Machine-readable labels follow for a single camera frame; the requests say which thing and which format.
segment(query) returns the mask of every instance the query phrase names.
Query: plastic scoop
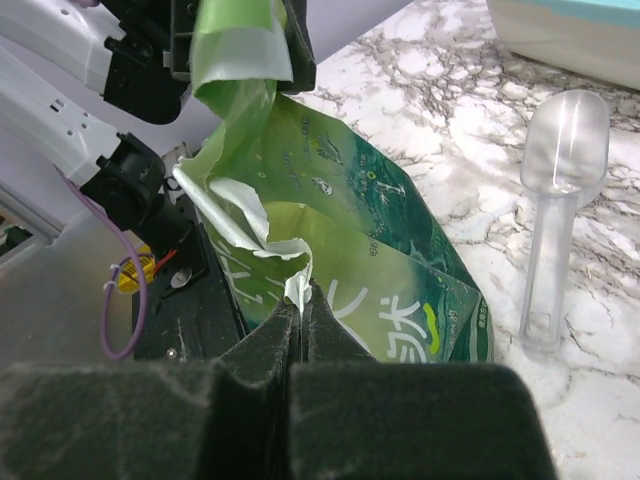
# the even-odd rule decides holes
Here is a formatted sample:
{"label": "plastic scoop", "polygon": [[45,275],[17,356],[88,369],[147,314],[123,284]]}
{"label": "plastic scoop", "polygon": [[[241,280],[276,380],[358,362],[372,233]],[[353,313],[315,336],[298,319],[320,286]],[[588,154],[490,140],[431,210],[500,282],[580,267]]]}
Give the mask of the plastic scoop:
{"label": "plastic scoop", "polygon": [[598,95],[570,90],[545,100],[531,119],[520,181],[537,204],[520,339],[551,352],[560,346],[573,220],[602,190],[609,114]]}

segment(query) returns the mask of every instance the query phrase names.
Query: red wire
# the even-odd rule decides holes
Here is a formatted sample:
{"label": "red wire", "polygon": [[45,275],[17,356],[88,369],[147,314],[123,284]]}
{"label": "red wire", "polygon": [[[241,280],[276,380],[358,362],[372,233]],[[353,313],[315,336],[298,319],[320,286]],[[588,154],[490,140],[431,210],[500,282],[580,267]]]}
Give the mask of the red wire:
{"label": "red wire", "polygon": [[160,269],[165,263],[167,263],[169,260],[171,260],[173,257],[176,256],[176,253],[178,253],[178,251],[175,248],[171,249],[169,250],[169,253],[167,253],[164,257],[162,257],[162,259],[158,263],[156,263],[156,266],[153,269],[154,277],[158,274],[158,272],[160,271]]}

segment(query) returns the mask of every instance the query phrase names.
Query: scoop handle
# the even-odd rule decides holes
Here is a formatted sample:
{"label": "scoop handle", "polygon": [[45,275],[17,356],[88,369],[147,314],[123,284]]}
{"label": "scoop handle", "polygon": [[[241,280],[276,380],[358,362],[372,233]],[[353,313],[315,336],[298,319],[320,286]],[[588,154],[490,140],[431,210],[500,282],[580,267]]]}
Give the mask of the scoop handle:
{"label": "scoop handle", "polygon": [[541,197],[533,230],[520,340],[526,347],[552,352],[560,346],[562,307],[569,271],[574,195]]}

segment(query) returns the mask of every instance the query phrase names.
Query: green bag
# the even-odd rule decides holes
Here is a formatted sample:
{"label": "green bag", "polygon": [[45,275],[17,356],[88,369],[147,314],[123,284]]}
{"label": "green bag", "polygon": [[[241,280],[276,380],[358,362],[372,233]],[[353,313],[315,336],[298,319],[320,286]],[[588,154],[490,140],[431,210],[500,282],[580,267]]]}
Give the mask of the green bag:
{"label": "green bag", "polygon": [[[200,3],[194,92],[223,123],[174,176],[245,320],[259,325],[283,294],[304,308],[312,276],[380,361],[491,361],[487,303],[411,179],[342,122],[276,94],[291,81],[286,15],[270,0],[245,15],[243,3]],[[229,50],[249,29],[264,65]]]}

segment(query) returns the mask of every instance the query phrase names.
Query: marble surface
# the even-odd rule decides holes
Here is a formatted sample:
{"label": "marble surface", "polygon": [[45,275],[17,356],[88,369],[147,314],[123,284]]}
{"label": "marble surface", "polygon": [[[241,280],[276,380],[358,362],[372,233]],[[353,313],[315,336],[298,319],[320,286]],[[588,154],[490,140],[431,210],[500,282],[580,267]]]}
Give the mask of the marble surface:
{"label": "marble surface", "polygon": [[[298,98],[403,166],[456,245],[561,478],[640,478],[640,94],[510,54],[482,0],[409,5],[323,62],[317,83]],[[610,106],[609,179],[575,221],[561,349],[533,358],[517,335],[535,214],[522,147],[536,106],[570,88]]]}

